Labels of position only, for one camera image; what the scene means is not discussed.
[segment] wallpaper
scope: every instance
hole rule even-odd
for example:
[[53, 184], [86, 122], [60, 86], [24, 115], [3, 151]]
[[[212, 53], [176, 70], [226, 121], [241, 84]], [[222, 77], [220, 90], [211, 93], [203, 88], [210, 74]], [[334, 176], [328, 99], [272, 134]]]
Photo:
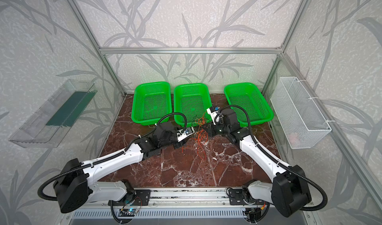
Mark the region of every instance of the wallpaper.
[[210, 93], [223, 93], [228, 84], [252, 82], [261, 90], [272, 68], [274, 54], [115, 54], [108, 60], [125, 90], [141, 83], [202, 82]]
[[[67, 161], [98, 156], [123, 98], [64, 0], [0, 0], [0, 35], [0, 223], [51, 225], [58, 204], [40, 199], [38, 187]], [[61, 144], [8, 141], [68, 79], [98, 92]]]
[[[265, 98], [272, 110], [271, 97], [280, 77], [292, 76], [283, 61], [272, 77]], [[325, 208], [317, 211], [321, 224], [325, 225], [377, 225], [382, 224], [382, 214], [360, 183], [358, 176], [343, 158], [341, 151], [328, 134], [310, 149], [291, 149], [275, 114], [270, 125], [277, 133], [276, 140], [280, 154], [284, 154], [289, 164], [299, 165], [307, 178], [316, 182], [328, 196]], [[309, 186], [313, 204], [321, 203], [322, 196], [317, 189]]]
[[312, 0], [287, 48], [382, 182], [382, 0]]
[[279, 47], [300, 0], [77, 0], [102, 47]]

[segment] white wire mesh basket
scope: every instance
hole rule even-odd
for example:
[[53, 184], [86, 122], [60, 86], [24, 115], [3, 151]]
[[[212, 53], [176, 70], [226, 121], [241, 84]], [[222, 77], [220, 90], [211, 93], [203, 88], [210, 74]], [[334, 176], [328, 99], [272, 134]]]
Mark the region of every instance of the white wire mesh basket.
[[311, 148], [332, 131], [296, 77], [280, 77], [270, 101], [292, 149]]

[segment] red marble tabletop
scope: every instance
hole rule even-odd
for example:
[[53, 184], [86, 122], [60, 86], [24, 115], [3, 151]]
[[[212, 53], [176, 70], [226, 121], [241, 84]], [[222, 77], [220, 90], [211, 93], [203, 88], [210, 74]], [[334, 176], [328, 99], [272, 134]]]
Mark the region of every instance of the red marble tabletop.
[[[228, 105], [224, 94], [211, 94], [214, 107]], [[139, 134], [153, 126], [141, 126], [131, 120], [133, 95], [127, 95], [101, 156], [126, 147]], [[254, 135], [272, 153], [279, 156], [268, 123], [252, 126]], [[133, 187], [236, 187], [249, 180], [270, 182], [265, 172], [228, 139], [215, 136], [203, 145], [205, 154], [194, 140], [185, 149], [166, 147], [158, 156], [126, 166], [101, 181], [128, 180]]]

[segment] green plastic basket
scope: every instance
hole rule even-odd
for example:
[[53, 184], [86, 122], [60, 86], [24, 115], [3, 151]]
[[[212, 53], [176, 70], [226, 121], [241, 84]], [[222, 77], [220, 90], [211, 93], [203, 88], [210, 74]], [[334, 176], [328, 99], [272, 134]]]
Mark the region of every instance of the green plastic basket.
[[[195, 126], [195, 119], [205, 112], [207, 121], [212, 121], [207, 108], [212, 106], [208, 87], [203, 83], [179, 85], [174, 89], [174, 112], [181, 112], [187, 118], [187, 127]], [[184, 126], [182, 116], [174, 115], [175, 122]]]
[[143, 126], [155, 124], [172, 112], [171, 91], [168, 82], [152, 82], [136, 87], [131, 119]]
[[[255, 84], [249, 82], [230, 84], [224, 88], [224, 94], [230, 105], [240, 106], [247, 111], [251, 125], [273, 119], [273, 111]], [[236, 112], [240, 126], [248, 126], [244, 112], [239, 108], [232, 109]]]

